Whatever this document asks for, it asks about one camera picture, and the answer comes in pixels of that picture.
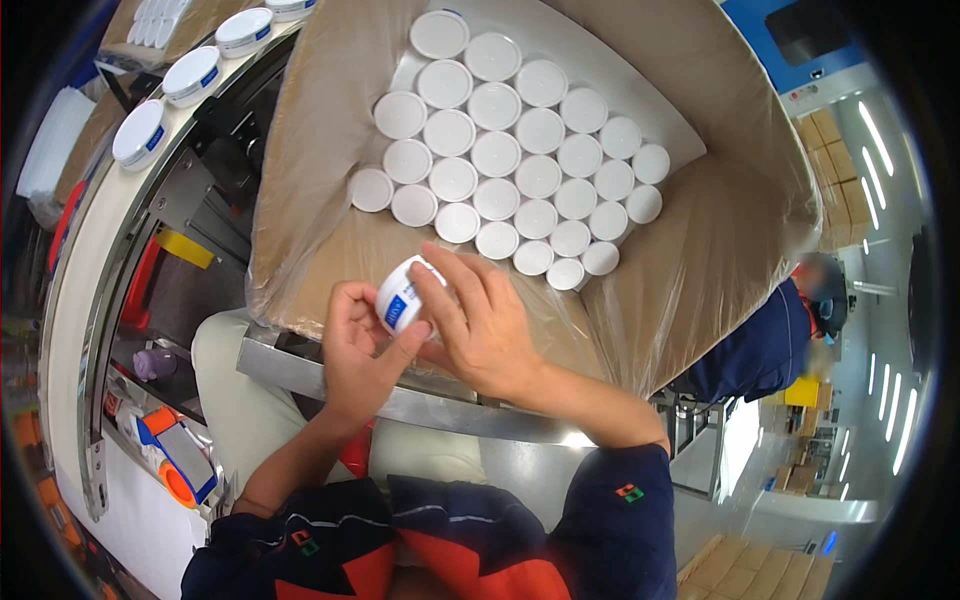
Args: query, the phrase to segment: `person's left hand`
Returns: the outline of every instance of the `person's left hand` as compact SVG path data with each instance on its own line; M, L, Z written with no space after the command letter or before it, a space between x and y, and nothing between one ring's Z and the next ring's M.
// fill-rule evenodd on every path
M417 321L374 358L376 345L390 338L376 317L375 301L376 288L367 281L341 281L333 286L326 313L324 411L350 427L362 427L376 415L432 332L430 323Z

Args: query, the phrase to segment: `white cloth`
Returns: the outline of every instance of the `white cloth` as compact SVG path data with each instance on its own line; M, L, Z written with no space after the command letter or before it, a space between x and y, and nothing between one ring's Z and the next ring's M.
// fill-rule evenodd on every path
M236 370L250 323L245 309L213 315L197 329L191 349L214 452L235 497L256 468L306 425L289 392ZM373 428L369 473L381 489L388 474L487 483L477 438L384 419ZM326 482L352 478L337 461Z

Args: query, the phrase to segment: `forearm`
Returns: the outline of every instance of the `forearm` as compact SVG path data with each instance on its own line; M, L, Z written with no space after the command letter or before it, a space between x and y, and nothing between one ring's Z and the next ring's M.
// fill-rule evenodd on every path
M659 444L669 453L660 416L642 398L552 363L534 381L515 403L568 420L603 447Z
M253 472L232 512L266 518L296 490L322 485L340 450L363 426L324 408Z

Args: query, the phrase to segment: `ceiling light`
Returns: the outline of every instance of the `ceiling light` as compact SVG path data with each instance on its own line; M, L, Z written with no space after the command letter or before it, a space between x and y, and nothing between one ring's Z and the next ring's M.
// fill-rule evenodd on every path
M887 421L887 442L894 437L894 423L897 421L897 401L900 400L900 374L894 381L894 399L890 400L890 420Z
M864 147L861 151L863 153L863 159L867 161L867 171L870 171L870 179L874 182L874 189L876 190L876 199L880 202L880 208L883 210L887 209L887 199L883 197L883 188L880 187L880 178L876 176L876 169L874 168L874 160L870 158L870 153L867 152L867 148Z
M874 394L874 370L876 369L876 354L870 355L870 386L867 388L867 396Z
M870 116L870 112L867 110L867 105L860 103L860 116L863 117L863 122L867 124L867 129L870 130L870 135L874 137L874 143L876 144L876 149L880 152L880 158L883 160L883 166L887 168L887 175L893 177L894 175L894 162L890 159L890 155L887 153L887 147L883 144L883 139L880 137L880 131L874 125L874 119Z
M910 428L913 427L913 411L916 408L917 391L910 390L910 403L906 405L906 422L903 424L903 433L900 434L897 458L894 459L894 475L900 472L900 465L903 464L903 454L906 452L906 443L910 440Z
M890 384L890 365L883 368L883 392L880 393L880 420L883 420L883 409L887 407L887 386Z
M850 462L850 454L845 454L843 457L843 467L840 468L840 479L838 481L843 481L843 476L847 474L847 463Z
M867 197L867 207L870 208L870 218L874 220L874 230L880 230L880 221L876 218L876 208L874 208L874 197L870 195L870 187L867 185L867 178L860 178L860 185L863 186L863 195Z

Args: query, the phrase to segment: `person's hand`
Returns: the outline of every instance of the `person's hand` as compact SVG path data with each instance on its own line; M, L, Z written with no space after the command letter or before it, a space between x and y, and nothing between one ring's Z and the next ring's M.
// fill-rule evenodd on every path
M390 337L376 317L375 301L376 288L367 281L341 281L326 312L324 412L350 427L362 427L380 410L432 331L426 321L410 324L374 358L376 345Z
M456 292L463 312L435 275L417 262L411 265L417 294L444 338L442 345L424 344L420 356L480 394L523 406L545 361L534 350L526 309L510 278L479 256L433 244L423 244L423 256Z

